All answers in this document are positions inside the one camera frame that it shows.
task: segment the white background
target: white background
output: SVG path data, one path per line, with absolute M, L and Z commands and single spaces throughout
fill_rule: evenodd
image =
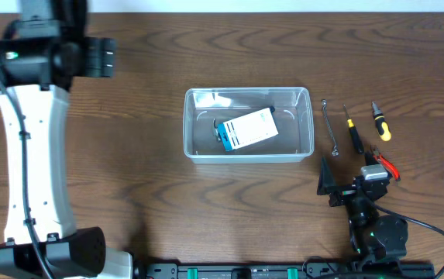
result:
M 444 0 L 88 0 L 88 2 L 91 12 L 444 12 Z M 0 0 L 0 12 L 18 12 L 18 0 Z

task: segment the screwdriver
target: screwdriver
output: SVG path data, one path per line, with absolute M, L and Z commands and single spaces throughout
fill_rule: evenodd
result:
M 375 102 L 371 102 L 371 107 L 373 108 L 373 119 L 375 119 L 378 136 L 380 136 L 383 141 L 391 140 L 391 131 L 389 130 L 389 125 L 385 122 L 384 114 Z
M 351 139 L 353 140 L 354 149 L 356 150 L 356 152 L 358 154 L 363 154 L 364 147 L 363 147 L 363 143 L 361 142 L 361 138 L 358 133 L 358 130 L 356 129 L 353 121 L 349 117 L 349 113 L 347 113 L 346 105 L 344 105 L 344 104 L 342 104 L 342 105 L 344 106 L 344 112 L 346 113 L 347 125 L 349 126 L 349 133 L 351 134 Z

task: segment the wooden tabletop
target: wooden tabletop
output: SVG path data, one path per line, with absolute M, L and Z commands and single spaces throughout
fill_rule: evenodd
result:
M 13 15 L 0 15 L 0 36 Z M 322 155 L 339 183 L 366 146 L 401 172 L 379 205 L 444 229 L 444 14 L 98 14 L 89 36 L 118 42 L 113 79 L 76 78 L 67 118 L 67 181 L 79 228 L 141 258 L 182 263 L 346 257 L 346 210 L 317 196 Z M 300 164 L 195 165 L 182 144 L 189 88 L 304 86 L 315 152 Z M 320 100 L 329 101 L 340 156 Z M 374 100 L 393 139 L 382 142 Z M 8 207 L 0 114 L 0 243 Z M 444 263 L 444 237 L 409 224 L 406 260 Z

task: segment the wrench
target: wrench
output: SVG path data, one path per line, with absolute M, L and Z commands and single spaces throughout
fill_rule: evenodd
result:
M 329 128 L 329 134 L 330 134 L 330 137 L 332 138 L 332 141 L 334 144 L 333 148 L 332 148 L 332 156 L 338 156 L 339 150 L 337 149 L 336 138 L 333 137 L 332 127 L 330 127 L 329 117 L 327 116 L 327 100 L 323 99 L 322 105 L 323 105 L 323 117 L 325 117 L 325 122 L 327 123 L 327 127 Z

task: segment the red pliers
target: red pliers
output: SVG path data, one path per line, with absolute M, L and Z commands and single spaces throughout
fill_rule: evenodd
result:
M 371 146 L 371 153 L 373 154 L 373 158 L 381 164 L 385 169 L 392 174 L 396 181 L 401 180 L 401 175 L 399 174 L 399 170 L 387 159 L 382 156 L 377 146 Z

